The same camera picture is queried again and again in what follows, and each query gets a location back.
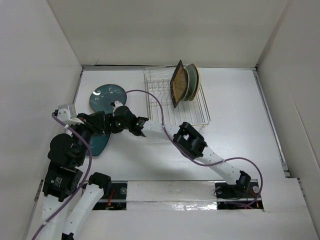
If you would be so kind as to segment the dark teal oval plate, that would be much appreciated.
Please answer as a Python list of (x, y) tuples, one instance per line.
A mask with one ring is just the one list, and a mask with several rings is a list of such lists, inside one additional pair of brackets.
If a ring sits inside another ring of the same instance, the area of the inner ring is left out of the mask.
[(98, 157), (103, 152), (109, 139), (110, 134), (102, 134), (91, 138), (89, 147), (93, 157)]

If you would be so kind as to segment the black square amber plate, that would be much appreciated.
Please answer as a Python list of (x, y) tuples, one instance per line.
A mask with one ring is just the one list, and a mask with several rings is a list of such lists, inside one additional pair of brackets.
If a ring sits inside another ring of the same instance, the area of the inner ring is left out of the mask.
[(180, 60), (170, 80), (170, 95), (174, 109), (178, 106), (179, 102), (183, 100), (187, 86), (184, 68), (183, 62)]

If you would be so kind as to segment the woven bamboo round plate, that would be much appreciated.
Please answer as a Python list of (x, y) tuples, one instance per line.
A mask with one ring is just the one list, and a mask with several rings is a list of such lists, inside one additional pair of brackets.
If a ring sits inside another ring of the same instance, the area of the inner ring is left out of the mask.
[(187, 65), (184, 69), (185, 79), (186, 79), (186, 89), (183, 96), (184, 101), (188, 101), (193, 93), (194, 87), (194, 74), (193, 67), (191, 64)]

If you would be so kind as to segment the light green flower plate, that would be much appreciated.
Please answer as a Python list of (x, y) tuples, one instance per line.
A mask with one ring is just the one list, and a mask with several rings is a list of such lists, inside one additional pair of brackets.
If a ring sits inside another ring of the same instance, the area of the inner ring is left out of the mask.
[(195, 88), (196, 88), (196, 84), (197, 84), (197, 75), (196, 75), (196, 70), (195, 70), (194, 64), (191, 63), (190, 65), (192, 66), (192, 69), (193, 69), (193, 77), (194, 77), (194, 80), (193, 80), (193, 84), (194, 84), (194, 85), (193, 85), (193, 91), (192, 91), (192, 95), (193, 95), (193, 93), (194, 93), (194, 91), (195, 91)]

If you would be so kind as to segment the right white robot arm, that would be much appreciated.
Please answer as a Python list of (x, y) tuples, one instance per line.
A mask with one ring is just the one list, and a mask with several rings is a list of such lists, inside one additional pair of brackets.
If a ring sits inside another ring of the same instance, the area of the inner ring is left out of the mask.
[(137, 117), (127, 106), (119, 105), (113, 113), (105, 116), (105, 130), (112, 134), (127, 130), (137, 137), (168, 140), (184, 157), (201, 167), (210, 168), (222, 177), (235, 196), (242, 197), (249, 191), (250, 175), (218, 156), (188, 122), (179, 126), (165, 125), (146, 117)]

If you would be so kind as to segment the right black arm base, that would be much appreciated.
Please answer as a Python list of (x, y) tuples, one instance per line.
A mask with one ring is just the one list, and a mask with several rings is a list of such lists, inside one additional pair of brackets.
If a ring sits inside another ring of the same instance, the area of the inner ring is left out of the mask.
[(216, 182), (213, 195), (217, 200), (218, 210), (263, 210), (261, 197), (256, 199), (260, 190), (256, 181), (251, 181), (245, 192), (236, 191), (225, 182)]

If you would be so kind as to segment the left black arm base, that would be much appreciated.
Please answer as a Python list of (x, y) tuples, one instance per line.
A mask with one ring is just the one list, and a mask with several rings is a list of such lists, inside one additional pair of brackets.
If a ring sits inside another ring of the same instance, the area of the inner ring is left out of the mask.
[(113, 181), (111, 189), (93, 207), (96, 211), (122, 211), (127, 209), (127, 181)]

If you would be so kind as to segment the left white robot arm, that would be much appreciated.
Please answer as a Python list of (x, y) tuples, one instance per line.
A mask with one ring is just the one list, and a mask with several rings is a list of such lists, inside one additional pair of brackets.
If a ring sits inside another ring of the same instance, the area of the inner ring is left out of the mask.
[(52, 118), (71, 132), (56, 135), (50, 142), (48, 170), (43, 183), (42, 224), (34, 240), (76, 240), (99, 199), (111, 194), (111, 177), (79, 168), (89, 157), (92, 137), (105, 132), (105, 113), (80, 113), (73, 116), (66, 108), (56, 110)]

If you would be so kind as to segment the dark teal round plate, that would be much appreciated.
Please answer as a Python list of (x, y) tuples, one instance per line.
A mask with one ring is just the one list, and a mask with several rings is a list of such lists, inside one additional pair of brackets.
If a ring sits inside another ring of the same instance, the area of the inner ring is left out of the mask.
[(94, 112), (104, 111), (111, 114), (113, 107), (111, 102), (119, 101), (123, 105), (127, 102), (126, 91), (116, 84), (105, 84), (96, 88), (89, 97), (89, 106)]

